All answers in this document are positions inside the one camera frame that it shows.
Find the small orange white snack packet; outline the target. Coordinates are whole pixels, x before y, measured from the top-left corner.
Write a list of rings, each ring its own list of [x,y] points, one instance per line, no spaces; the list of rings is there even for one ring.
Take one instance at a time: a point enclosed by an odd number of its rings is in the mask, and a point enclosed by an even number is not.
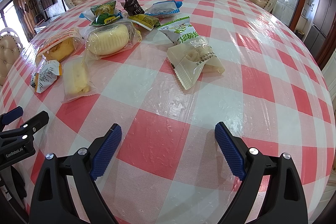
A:
[[[40,71],[31,75],[30,86],[42,94],[62,75],[62,65],[57,60],[47,61]]]

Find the pale rectangular cake packet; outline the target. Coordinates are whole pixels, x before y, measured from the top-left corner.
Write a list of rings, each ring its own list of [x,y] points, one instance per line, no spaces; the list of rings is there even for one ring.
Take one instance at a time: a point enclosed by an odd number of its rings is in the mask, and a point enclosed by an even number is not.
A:
[[[83,56],[78,56],[63,65],[64,98],[63,103],[80,97],[92,96],[97,89],[91,81],[88,65]]]

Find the dark chocolate snack packet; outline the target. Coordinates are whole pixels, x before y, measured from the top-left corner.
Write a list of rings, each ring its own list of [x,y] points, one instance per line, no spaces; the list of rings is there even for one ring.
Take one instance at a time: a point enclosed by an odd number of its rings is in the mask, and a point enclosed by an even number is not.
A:
[[[145,13],[145,11],[140,6],[137,0],[117,0],[117,1],[121,3],[123,9],[127,12],[129,16]]]

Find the beige tufted chair left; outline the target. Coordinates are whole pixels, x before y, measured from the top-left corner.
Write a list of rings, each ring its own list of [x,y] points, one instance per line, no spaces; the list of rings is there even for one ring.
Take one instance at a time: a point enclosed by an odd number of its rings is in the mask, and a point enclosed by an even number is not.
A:
[[[0,86],[5,84],[6,77],[19,58],[23,45],[18,34],[9,27],[1,30],[0,37]]]

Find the orange sponge cake packet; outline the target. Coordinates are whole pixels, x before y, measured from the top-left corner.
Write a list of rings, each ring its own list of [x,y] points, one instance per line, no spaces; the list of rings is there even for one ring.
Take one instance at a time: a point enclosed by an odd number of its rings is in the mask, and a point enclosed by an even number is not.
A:
[[[73,27],[51,36],[39,47],[35,57],[35,65],[42,60],[62,62],[74,55],[84,44],[84,39],[77,27]]]

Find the round yellow bread packet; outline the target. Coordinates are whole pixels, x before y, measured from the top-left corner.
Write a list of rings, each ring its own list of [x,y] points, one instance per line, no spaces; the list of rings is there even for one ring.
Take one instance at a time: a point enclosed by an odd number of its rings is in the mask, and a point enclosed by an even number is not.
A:
[[[128,19],[88,30],[85,34],[86,61],[100,60],[131,50],[142,40],[141,32]]]

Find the brown curtains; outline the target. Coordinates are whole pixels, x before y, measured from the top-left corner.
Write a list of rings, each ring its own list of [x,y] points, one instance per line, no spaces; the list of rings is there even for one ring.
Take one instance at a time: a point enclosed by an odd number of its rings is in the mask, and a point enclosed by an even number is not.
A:
[[[13,3],[23,32],[30,42],[37,34],[34,30],[35,16],[39,13],[37,2],[36,0],[13,0]]]

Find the green yellow snack packet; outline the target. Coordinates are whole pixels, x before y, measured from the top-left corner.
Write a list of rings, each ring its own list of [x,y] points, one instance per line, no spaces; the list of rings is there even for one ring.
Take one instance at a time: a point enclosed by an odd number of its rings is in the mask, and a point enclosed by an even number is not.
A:
[[[122,18],[122,13],[116,9],[116,0],[111,0],[100,5],[91,6],[79,15],[79,18],[90,21],[90,26],[101,27],[112,24]]]

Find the red checkered tablecloth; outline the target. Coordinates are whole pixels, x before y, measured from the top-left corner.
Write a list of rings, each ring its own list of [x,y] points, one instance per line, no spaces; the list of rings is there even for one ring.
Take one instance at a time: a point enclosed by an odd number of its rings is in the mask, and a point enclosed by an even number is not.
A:
[[[289,153],[312,215],[327,184],[335,154],[330,93],[312,55],[290,29],[246,0],[182,1],[197,33],[205,36],[224,73],[203,73],[189,90],[181,87],[168,59],[171,41],[142,30],[131,50],[90,66],[94,95],[64,103],[58,79],[42,94],[30,87],[35,52],[46,38],[89,22],[82,11],[108,0],[68,10],[25,45],[1,90],[1,112],[21,106],[22,118],[44,110],[48,125],[34,136],[35,155],[17,164],[30,208],[45,156],[67,156],[88,147],[117,123],[122,142],[97,180],[121,223],[217,223],[239,180],[214,137],[218,122],[263,154]],[[144,8],[166,0],[138,0]]]

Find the yellow green small packet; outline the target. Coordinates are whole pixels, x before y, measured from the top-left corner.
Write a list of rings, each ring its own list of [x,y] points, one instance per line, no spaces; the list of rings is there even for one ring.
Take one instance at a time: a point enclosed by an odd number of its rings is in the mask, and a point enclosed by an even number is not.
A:
[[[158,18],[146,14],[128,16],[128,19],[148,31],[161,26]]]

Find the beige pastry packet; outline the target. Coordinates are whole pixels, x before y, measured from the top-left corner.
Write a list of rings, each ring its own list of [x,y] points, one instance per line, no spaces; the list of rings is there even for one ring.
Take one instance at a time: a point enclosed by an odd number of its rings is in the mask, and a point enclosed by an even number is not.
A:
[[[170,47],[167,58],[185,90],[192,88],[202,71],[223,74],[225,69],[207,39],[198,36]]]

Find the blue clear snack packet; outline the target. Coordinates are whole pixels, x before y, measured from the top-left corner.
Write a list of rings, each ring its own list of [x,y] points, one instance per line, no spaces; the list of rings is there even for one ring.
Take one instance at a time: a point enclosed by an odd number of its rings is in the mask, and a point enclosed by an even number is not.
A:
[[[157,2],[146,9],[145,14],[156,18],[169,18],[179,13],[182,5],[182,1],[175,0]]]

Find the green white snack packet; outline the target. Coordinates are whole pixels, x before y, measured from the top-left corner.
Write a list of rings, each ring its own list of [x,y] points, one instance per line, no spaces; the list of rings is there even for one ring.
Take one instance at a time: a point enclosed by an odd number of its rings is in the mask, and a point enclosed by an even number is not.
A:
[[[175,45],[197,38],[199,34],[190,23],[190,17],[172,20],[161,25],[158,30],[165,34]]]

